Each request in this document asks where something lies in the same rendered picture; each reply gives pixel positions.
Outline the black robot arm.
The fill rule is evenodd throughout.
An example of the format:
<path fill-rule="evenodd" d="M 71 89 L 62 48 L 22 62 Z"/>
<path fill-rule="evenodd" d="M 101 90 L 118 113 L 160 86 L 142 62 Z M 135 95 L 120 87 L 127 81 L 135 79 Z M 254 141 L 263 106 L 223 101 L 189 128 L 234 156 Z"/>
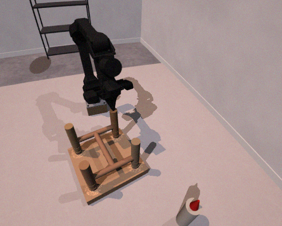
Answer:
<path fill-rule="evenodd" d="M 83 91 L 99 91 L 99 81 L 94 76 L 90 55 L 94 60 L 97 74 L 106 74 L 109 80 L 101 79 L 102 91 L 106 92 L 109 98 L 120 95 L 124 90 L 123 79 L 116 80 L 122 71 L 122 64 L 114 58 L 115 48 L 110 39 L 104 33 L 97 32 L 88 22 L 87 18 L 78 18 L 69 26 L 69 33 L 72 40 L 78 46 L 81 62 L 84 70 Z M 109 50 L 109 51 L 108 51 Z M 116 81 L 115 81 L 116 80 Z"/>

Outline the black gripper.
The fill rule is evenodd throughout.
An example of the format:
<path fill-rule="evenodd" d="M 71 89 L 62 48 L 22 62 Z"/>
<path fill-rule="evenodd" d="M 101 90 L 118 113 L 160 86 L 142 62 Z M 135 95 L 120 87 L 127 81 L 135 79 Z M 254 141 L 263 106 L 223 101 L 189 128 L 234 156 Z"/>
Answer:
<path fill-rule="evenodd" d="M 106 75 L 106 74 L 97 74 L 97 78 L 98 78 L 98 81 L 99 81 L 99 87 L 101 90 L 99 91 L 93 91 L 93 90 L 90 90 L 90 91 L 87 91 L 87 92 L 84 92 L 83 93 L 83 97 L 84 97 L 84 100 L 87 102 L 87 103 L 92 103 L 92 102 L 95 102 L 97 101 L 98 99 L 98 96 L 102 99 L 102 100 L 105 100 L 107 102 L 107 104 L 110 106 L 110 108 L 112 109 L 112 111 L 115 110 L 115 106 L 116 106 L 116 100 L 117 100 L 117 96 L 114 96 L 112 98 L 109 98 L 107 96 L 107 94 L 105 92 L 102 91 L 102 88 L 101 88 L 101 79 L 105 78 L 105 80 L 109 80 L 111 77 Z M 131 81 L 128 81 L 128 80 L 124 80 L 124 83 L 125 83 L 125 89 L 126 90 L 130 90 L 130 89 L 133 89 L 133 83 Z"/>

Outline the grey cylinder with red cone tip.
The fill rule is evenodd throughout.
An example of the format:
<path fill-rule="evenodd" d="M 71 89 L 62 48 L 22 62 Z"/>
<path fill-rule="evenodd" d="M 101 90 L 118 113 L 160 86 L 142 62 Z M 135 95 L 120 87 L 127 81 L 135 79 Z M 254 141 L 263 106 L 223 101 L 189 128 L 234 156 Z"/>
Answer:
<path fill-rule="evenodd" d="M 202 204 L 196 198 L 189 198 L 176 216 L 179 226 L 188 226 L 202 212 Z"/>

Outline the brown wooden stool legs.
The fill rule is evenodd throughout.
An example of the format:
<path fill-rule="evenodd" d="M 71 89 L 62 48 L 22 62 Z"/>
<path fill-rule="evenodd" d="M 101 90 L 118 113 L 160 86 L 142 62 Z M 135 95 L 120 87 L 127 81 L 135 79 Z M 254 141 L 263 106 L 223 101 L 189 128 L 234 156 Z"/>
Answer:
<path fill-rule="evenodd" d="M 97 189 L 96 179 L 128 164 L 131 162 L 131 167 L 137 169 L 139 167 L 139 159 L 140 159 L 140 145 L 141 141 L 139 138 L 133 138 L 131 140 L 131 155 L 118 161 L 114 162 L 110 153 L 108 152 L 105 144 L 103 143 L 100 134 L 112 130 L 113 138 L 119 137 L 119 124 L 118 124 L 118 111 L 115 108 L 114 111 L 112 109 L 110 111 L 110 119 L 111 125 L 101 128 L 99 130 L 93 131 L 81 137 L 77 137 L 74 126 L 72 123 L 67 123 L 64 128 L 70 140 L 70 143 L 73 147 L 75 154 L 80 154 L 82 152 L 82 148 L 80 146 L 80 142 L 95 137 L 106 161 L 109 166 L 101 169 L 95 173 L 92 172 L 91 166 L 87 160 L 83 160 L 79 163 L 79 169 L 84 177 L 84 180 L 90 191 L 94 191 Z"/>

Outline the brown wooden stool seat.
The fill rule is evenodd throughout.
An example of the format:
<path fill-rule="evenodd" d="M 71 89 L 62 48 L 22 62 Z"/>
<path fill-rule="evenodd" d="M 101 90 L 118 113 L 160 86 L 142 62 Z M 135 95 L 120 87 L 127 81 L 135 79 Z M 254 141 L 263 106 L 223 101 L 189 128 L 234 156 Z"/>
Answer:
<path fill-rule="evenodd" d="M 100 137 L 115 163 L 131 155 L 131 143 L 120 128 L 118 138 L 113 138 L 111 131 Z M 80 146 L 82 148 L 80 154 L 75 154 L 72 147 L 68 149 L 68 152 L 88 205 L 148 173 L 147 166 L 140 158 L 139 167 L 137 169 L 132 168 L 130 162 L 96 179 L 97 189 L 90 191 L 78 167 L 79 163 L 83 160 L 87 160 L 93 173 L 109 166 L 109 164 L 95 138 L 81 143 Z"/>

